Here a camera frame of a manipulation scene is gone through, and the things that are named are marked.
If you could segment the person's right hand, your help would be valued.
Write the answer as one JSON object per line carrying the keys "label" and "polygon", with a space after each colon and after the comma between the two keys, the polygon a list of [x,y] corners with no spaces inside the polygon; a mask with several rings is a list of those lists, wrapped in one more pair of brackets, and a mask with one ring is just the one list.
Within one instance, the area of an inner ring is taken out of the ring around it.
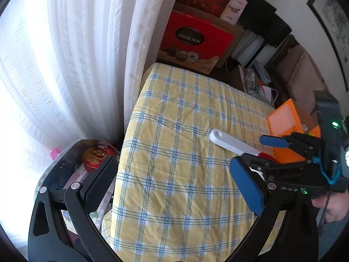
{"label": "person's right hand", "polygon": [[344,193],[331,192],[312,199],[315,208],[324,209],[324,221],[332,223],[342,220],[348,213],[348,190]]}

